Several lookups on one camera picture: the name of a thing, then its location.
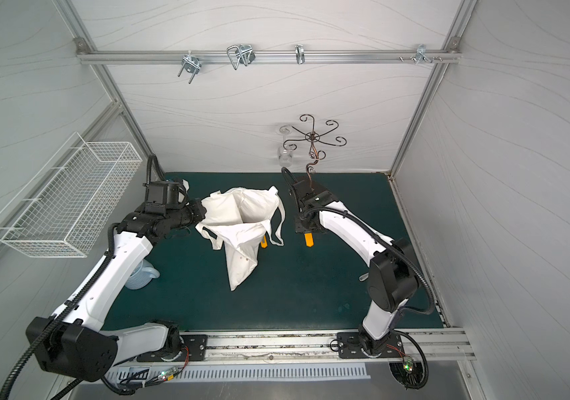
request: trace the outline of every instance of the white tote bag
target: white tote bag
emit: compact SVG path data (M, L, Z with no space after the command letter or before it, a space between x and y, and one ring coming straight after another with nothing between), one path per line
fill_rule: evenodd
M202 199L207 213L205 219L196 225L196 230L211 241L214 250L220 250L225 243L231 290L241 284L258 265L258 245L265 233L272 244L283 245L281 227L285 220L285 209L278 192L274 186L269 190L233 188L225 193L217 191ZM281 224L275 233L280 243L272 240L271 219L276 208L281 212ZM216 238L204 228L216 234Z

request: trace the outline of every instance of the vent grille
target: vent grille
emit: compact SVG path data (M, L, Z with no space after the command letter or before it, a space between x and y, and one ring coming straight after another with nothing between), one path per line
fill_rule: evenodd
M153 377L171 367L153 366L141 377ZM107 378L113 383L147 367L111 369ZM274 364L274 365L188 365L185 372L170 382L243 382L243 381L331 381L370 379L365 363Z

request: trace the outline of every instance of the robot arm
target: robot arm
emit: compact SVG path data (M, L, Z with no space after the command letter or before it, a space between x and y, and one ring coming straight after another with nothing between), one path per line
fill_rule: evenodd
M187 197L187 182L157 181L146 186L145 202L116 227L113 252L105 252L52 316L36 317L27 327L30 343L40 342L34 354L44 371L95 381L114 363L139 354L161 349L170 355L180 352L179 332L171 324L146 323L118 331L100 331L118 293L153 245L171 229L196 224L205 217L201 201ZM105 267L106 257L112 259ZM93 284L85 289L90 281ZM74 303L84 290L87 292ZM64 315L70 305L73 309L58 321L57 316ZM52 324L56 327L50 332Z
M364 351L376 356L404 310L431 314L434 309L433 293L418 270L412 245L406 239L395 241L377 232L319 183L307 177L296 180L286 168L283 175L297 203L296 232L308 235L331 230L369 266L365 282L372 301L359 338ZM425 310L407 307L407 300L420 286L425 287L430 305Z

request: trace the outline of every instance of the mounting plate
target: mounting plate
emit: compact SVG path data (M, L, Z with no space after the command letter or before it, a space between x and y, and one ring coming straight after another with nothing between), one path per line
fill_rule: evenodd
M181 333L181 339L190 352L190 361L203 361L205 359L205 350L207 348L207 335L190 335L189 333ZM137 362L181 362L185 361L186 352L182 351L173 360L163 360L158 352L151 351L143 353L136 357Z
M367 356L361 350L361 344L359 343L359 333L358 332L338 332L336 334L336 339L338 340L338 357L340 358L372 358ZM403 343L401 341L401 336L392 335L385 344L390 344L393 347L405 352L403 349ZM385 350L376 358L399 358L400 355L394 349L384 347Z

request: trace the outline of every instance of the green mat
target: green mat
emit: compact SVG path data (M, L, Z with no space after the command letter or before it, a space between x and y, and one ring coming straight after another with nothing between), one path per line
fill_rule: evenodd
M258 266L235 291L229 290L225 250L191 228L157 244L146 257L161 272L142 289L123 288L105 330L136 326L152 319L175 321L183 330L266 330L356 328L369 308L367 265L335 234L315 234L314 246L294 232L294 201L280 173L168 173L189 181L191 198L230 188L276 186L286 211L284 246L269 244L258 252ZM395 239L407 237L394 197L381 173L318 173L314 180L331 190L360 219ZM275 229L280 221L276 211ZM409 305L424 307L421 290ZM401 328L441 328L436 312L407 314Z

